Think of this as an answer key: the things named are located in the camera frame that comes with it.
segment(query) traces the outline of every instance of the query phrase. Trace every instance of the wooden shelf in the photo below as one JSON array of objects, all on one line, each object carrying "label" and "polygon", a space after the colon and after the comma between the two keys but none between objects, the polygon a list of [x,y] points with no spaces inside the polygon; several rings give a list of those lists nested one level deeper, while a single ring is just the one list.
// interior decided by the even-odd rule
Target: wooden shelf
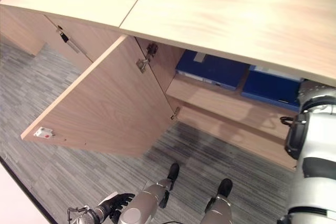
[{"label": "wooden shelf", "polygon": [[230,122],[216,114],[198,108],[182,107],[178,119],[194,128],[207,132],[229,144],[265,158],[288,169],[294,169],[296,161],[284,150],[283,142],[278,143],[261,134],[251,131],[244,125]]},{"label": "wooden shelf", "polygon": [[288,127],[281,124],[281,116],[293,116],[294,112],[277,106],[242,97],[208,83],[177,74],[167,89],[167,95],[218,114],[227,119],[285,139]]}]

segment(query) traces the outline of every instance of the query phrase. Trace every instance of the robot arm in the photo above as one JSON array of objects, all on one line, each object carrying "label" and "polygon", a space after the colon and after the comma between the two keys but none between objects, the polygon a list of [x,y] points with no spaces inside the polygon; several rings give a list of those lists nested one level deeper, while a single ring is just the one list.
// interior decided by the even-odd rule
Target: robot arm
[{"label": "robot arm", "polygon": [[297,169],[278,224],[336,224],[336,89],[305,81],[298,98],[285,146]]}]

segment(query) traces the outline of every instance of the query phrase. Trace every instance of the door hinge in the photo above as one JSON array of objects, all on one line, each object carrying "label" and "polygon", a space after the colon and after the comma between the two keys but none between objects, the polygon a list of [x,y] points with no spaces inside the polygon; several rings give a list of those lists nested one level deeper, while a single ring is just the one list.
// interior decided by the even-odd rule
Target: door hinge
[{"label": "door hinge", "polygon": [[177,117],[177,115],[180,112],[180,110],[181,110],[180,107],[176,107],[176,110],[175,110],[174,114],[170,117],[170,119],[174,120]]},{"label": "door hinge", "polygon": [[158,48],[159,47],[157,46],[157,44],[149,43],[146,48],[147,54],[145,55],[145,59],[144,60],[139,59],[136,62],[137,67],[140,69],[142,73],[146,71],[146,66],[151,62],[151,58],[154,58]]}]

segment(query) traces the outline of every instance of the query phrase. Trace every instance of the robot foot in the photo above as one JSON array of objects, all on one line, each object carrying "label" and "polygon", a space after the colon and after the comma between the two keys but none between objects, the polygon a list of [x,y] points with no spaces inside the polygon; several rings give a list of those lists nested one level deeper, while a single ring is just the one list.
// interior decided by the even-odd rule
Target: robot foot
[{"label": "robot foot", "polygon": [[224,178],[218,187],[217,194],[223,195],[227,198],[232,190],[232,187],[233,183],[231,179]]},{"label": "robot foot", "polygon": [[[172,166],[169,169],[168,176],[167,176],[167,179],[169,179],[172,182],[169,191],[173,190],[174,183],[175,183],[175,181],[178,177],[179,172],[180,172],[179,164],[178,163],[172,164]],[[169,200],[169,195],[170,195],[169,191],[168,190],[165,191],[164,197],[161,200],[161,202],[159,203],[159,207],[165,208],[167,206],[167,203],[168,203],[168,200]]]},{"label": "robot foot", "polygon": [[169,174],[167,176],[167,179],[170,179],[172,181],[172,185],[170,186],[169,191],[173,190],[175,181],[178,177],[178,173],[180,172],[180,166],[178,163],[172,164],[172,166],[169,169]]}]

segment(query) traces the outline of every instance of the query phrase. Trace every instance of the cabinet panel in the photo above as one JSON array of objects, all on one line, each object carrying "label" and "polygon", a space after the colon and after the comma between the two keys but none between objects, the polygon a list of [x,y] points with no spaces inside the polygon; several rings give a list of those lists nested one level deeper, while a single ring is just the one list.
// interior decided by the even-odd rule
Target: cabinet panel
[{"label": "cabinet panel", "polygon": [[[147,46],[151,41],[142,38],[136,38],[136,40],[138,41],[142,52],[146,55]],[[158,51],[154,58],[151,59],[150,66],[162,90],[166,91],[175,76],[175,68],[182,57],[184,49],[163,43],[156,44],[158,45]]]},{"label": "cabinet panel", "polygon": [[47,16],[55,26],[61,26],[64,33],[74,41],[93,62],[101,56],[121,35],[117,31],[84,24],[73,20]]},{"label": "cabinet panel", "polygon": [[74,51],[64,43],[56,27],[43,14],[13,7],[2,6],[1,8],[8,8],[14,20],[28,20],[29,22],[25,22],[24,25],[32,35],[43,38],[51,48],[66,57],[78,69],[84,71],[92,64],[92,61],[83,53]]},{"label": "cabinet panel", "polygon": [[27,17],[16,20],[10,9],[0,7],[0,34],[1,42],[19,48],[31,55],[37,55],[44,45],[44,41],[26,29],[24,23],[29,22]]},{"label": "cabinet panel", "polygon": [[[134,37],[121,36],[21,137],[24,140],[139,156],[170,126],[172,110]],[[49,139],[35,137],[39,127]]]}]

